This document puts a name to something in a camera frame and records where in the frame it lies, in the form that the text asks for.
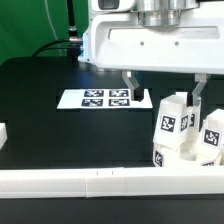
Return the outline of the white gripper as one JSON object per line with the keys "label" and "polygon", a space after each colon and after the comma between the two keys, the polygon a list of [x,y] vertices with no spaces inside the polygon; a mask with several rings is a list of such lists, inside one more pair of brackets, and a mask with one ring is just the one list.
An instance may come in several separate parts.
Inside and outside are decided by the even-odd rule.
{"label": "white gripper", "polygon": [[130,70],[196,73],[188,106],[201,103],[209,74],[224,74],[224,0],[88,0],[88,9],[88,58],[122,69],[132,101],[143,88]]}

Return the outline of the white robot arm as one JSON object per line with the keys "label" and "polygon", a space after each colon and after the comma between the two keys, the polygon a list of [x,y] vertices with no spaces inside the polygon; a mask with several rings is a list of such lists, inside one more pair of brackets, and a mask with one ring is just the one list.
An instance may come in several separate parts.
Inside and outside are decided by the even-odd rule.
{"label": "white robot arm", "polygon": [[79,60],[120,70],[134,101],[144,97],[137,71],[193,74],[190,105],[224,75],[224,0],[88,0],[88,16]]}

